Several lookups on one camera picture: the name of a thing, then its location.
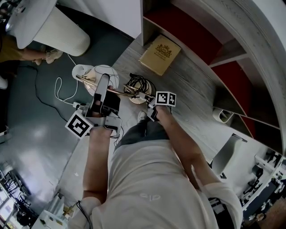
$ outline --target cardboard box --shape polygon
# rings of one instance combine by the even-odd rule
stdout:
[[[180,50],[181,48],[178,45],[160,35],[153,41],[139,61],[157,75],[162,76]]]

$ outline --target dark shorts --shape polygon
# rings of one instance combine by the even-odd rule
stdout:
[[[127,131],[115,147],[115,150],[122,145],[150,140],[169,140],[169,137],[160,123],[153,122],[150,119],[142,120]]]

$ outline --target white cup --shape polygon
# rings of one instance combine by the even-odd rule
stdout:
[[[73,68],[73,70],[72,70],[72,72],[71,72],[72,77],[73,77],[74,79],[76,79],[77,81],[82,82],[82,80],[78,79],[78,78],[76,77],[76,75],[78,75],[78,76],[83,76],[83,75],[85,75],[89,70],[91,70],[92,68],[93,68],[93,66],[91,66],[91,65],[78,64],[78,65],[76,65],[76,66]]]

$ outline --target white sneaker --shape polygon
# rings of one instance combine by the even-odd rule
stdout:
[[[46,51],[46,46],[45,45],[41,45],[40,51],[41,52],[45,52]],[[41,63],[42,63],[42,59],[35,59],[32,62],[35,63],[37,66],[40,66]]]
[[[8,88],[8,80],[7,79],[3,79],[0,76],[0,89],[7,89]]]
[[[147,114],[142,110],[139,112],[137,121],[140,122],[142,120],[145,120],[147,118]]]
[[[47,64],[53,63],[56,59],[60,58],[63,55],[63,51],[54,49],[52,51],[46,52],[46,62]]]

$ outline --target white pedestal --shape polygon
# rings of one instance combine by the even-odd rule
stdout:
[[[90,38],[79,26],[56,7],[34,37],[34,41],[51,46],[72,56],[85,53]]]

